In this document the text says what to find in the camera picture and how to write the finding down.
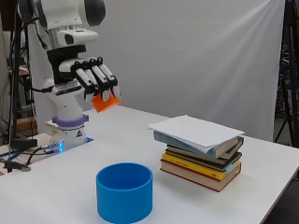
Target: book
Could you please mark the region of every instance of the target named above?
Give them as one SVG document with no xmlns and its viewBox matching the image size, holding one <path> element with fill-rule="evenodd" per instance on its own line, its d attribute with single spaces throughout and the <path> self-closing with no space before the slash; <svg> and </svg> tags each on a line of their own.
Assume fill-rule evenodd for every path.
<svg viewBox="0 0 299 224">
<path fill-rule="evenodd" d="M 196 164 L 191 161 L 185 161 L 183 159 L 180 159 L 178 157 L 174 157 L 171 155 L 167 155 L 166 153 L 163 154 L 162 159 L 164 161 L 168 161 L 171 163 L 174 163 L 178 166 L 188 168 L 190 170 L 193 170 L 197 173 L 200 173 L 202 175 L 210 176 L 215 179 L 223 180 L 228 174 L 230 174 L 234 168 L 240 163 L 240 160 L 236 161 L 234 164 L 231 164 L 225 171 L 217 171 L 211 168 L 208 168 L 203 165 Z"/>
<path fill-rule="evenodd" d="M 181 155 L 194 157 L 204 161 L 211 161 L 217 164 L 226 164 L 227 161 L 230 160 L 233 157 L 233 155 L 243 146 L 244 138 L 238 137 L 238 140 L 239 140 L 238 144 L 236 144 L 234 147 L 232 147 L 231 149 L 229 149 L 228 151 L 220 155 L 217 159 L 211 158 L 210 156 L 204 153 L 194 153 L 182 148 L 172 147 L 170 145 L 167 145 L 167 150 Z"/>
<path fill-rule="evenodd" d="M 179 116 L 155 124 L 152 130 L 171 136 L 205 154 L 216 146 L 238 137 L 244 132 L 206 120 Z"/>
<path fill-rule="evenodd" d="M 215 162 L 200 160 L 200 159 L 197 159 L 197 158 L 194 158 L 194 157 L 185 156 L 185 155 L 181 155 L 181 154 L 178 154 L 178 153 L 175 153 L 175 152 L 171 152 L 171 151 L 168 151 L 168 149 L 166 150 L 166 154 L 177 157 L 177 158 L 180 158 L 180 159 L 183 159 L 185 161 L 191 161 L 191 162 L 194 162 L 196 164 L 203 165 L 203 166 L 206 166 L 208 168 L 211 168 L 211 169 L 214 169 L 214 170 L 217 170 L 217 171 L 221 171 L 221 172 L 226 171 L 227 169 L 230 169 L 230 165 L 234 164 L 237 160 L 239 160 L 242 157 L 241 152 L 236 152 L 234 154 L 234 156 L 230 160 L 228 160 L 225 164 L 217 164 Z"/>
<path fill-rule="evenodd" d="M 239 163 L 230 174 L 228 174 L 222 181 L 220 181 L 201 175 L 200 173 L 196 173 L 195 171 L 189 170 L 187 168 L 179 167 L 167 161 L 161 160 L 161 163 L 162 171 L 167 172 L 171 175 L 176 175 L 208 189 L 213 189 L 217 192 L 222 191 L 241 172 L 241 163 Z"/>
<path fill-rule="evenodd" d="M 236 137 L 236 138 L 233 138 L 217 147 L 213 147 L 207 153 L 204 153 L 204 152 L 196 149 L 195 147 L 189 146 L 186 143 L 183 143 L 183 142 L 177 140 L 176 138 L 168 136 L 164 133 L 159 133 L 159 132 L 154 131 L 153 136 L 154 136 L 154 139 L 158 142 L 166 143 L 173 147 L 182 148 L 182 149 L 185 149 L 185 150 L 193 152 L 193 153 L 206 155 L 206 156 L 209 156 L 214 159 L 217 159 L 218 157 L 220 157 L 223 153 L 225 153 L 226 151 L 228 151 L 229 149 L 231 149 L 232 147 L 237 145 L 239 142 L 239 137 Z"/>
</svg>

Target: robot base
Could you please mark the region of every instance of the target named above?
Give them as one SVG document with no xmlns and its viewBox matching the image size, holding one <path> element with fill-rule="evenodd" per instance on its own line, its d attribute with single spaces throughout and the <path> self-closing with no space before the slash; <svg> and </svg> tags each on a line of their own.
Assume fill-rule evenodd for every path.
<svg viewBox="0 0 299 224">
<path fill-rule="evenodd" d="M 60 128 L 50 141 L 60 146 L 60 152 L 89 142 L 84 132 L 84 125 L 72 129 Z"/>
</svg>

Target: floor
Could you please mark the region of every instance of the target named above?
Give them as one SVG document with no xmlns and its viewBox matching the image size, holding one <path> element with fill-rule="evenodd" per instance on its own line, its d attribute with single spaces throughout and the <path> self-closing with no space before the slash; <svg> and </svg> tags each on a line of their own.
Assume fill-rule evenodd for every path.
<svg viewBox="0 0 299 224">
<path fill-rule="evenodd" d="M 274 139 L 276 138 L 283 119 L 277 119 L 274 123 Z M 291 145 L 289 126 L 286 124 L 278 143 Z M 263 224 L 298 224 L 299 223 L 299 181 L 293 180 L 279 199 L 276 206 Z"/>
</svg>

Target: stack of books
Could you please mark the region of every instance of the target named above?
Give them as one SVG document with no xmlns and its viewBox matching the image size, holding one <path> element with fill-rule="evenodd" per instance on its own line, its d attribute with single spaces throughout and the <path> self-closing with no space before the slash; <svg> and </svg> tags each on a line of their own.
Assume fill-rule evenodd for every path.
<svg viewBox="0 0 299 224">
<path fill-rule="evenodd" d="M 171 134 L 165 133 L 165 130 L 158 132 L 160 126 L 150 125 L 154 129 L 154 139 L 167 144 L 161 159 L 162 171 L 217 192 L 222 191 L 240 174 L 242 153 L 238 150 L 242 147 L 244 138 L 238 135 L 238 132 L 234 133 L 236 135 L 233 138 L 218 145 L 202 147 L 191 141 L 191 138 L 186 140 L 178 135 L 174 136 L 176 132 L 173 130 L 169 131 Z"/>
</svg>

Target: yellow book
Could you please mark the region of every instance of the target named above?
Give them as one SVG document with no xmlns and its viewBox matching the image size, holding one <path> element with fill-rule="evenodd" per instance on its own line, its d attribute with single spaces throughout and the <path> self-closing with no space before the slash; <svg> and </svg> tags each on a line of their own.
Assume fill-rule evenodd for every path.
<svg viewBox="0 0 299 224">
<path fill-rule="evenodd" d="M 162 159 L 164 161 L 169 161 L 178 166 L 194 170 L 195 172 L 198 172 L 202 175 L 210 176 L 219 180 L 223 180 L 228 174 L 230 174 L 235 169 L 235 167 L 237 167 L 240 164 L 240 160 L 238 160 L 234 164 L 229 165 L 225 172 L 221 172 L 190 161 L 185 161 L 183 159 L 168 155 L 166 153 L 163 154 Z"/>
</svg>

